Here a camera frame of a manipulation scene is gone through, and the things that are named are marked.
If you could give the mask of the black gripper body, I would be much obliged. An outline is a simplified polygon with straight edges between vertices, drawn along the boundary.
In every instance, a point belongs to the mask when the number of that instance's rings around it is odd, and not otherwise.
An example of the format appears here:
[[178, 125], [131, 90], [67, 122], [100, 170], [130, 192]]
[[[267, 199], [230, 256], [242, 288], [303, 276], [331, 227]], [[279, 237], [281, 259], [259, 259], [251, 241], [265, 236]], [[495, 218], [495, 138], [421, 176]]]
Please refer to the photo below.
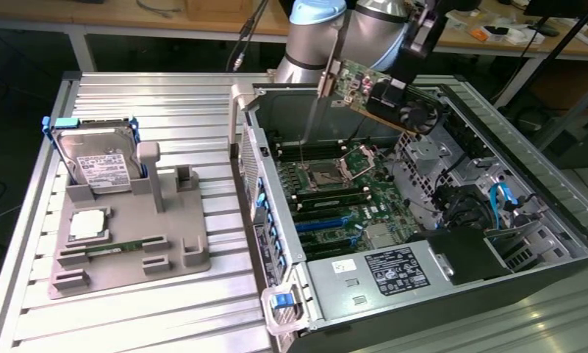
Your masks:
[[446, 27], [445, 1], [425, 1], [413, 11], [402, 41], [401, 58], [425, 59], [433, 52]]

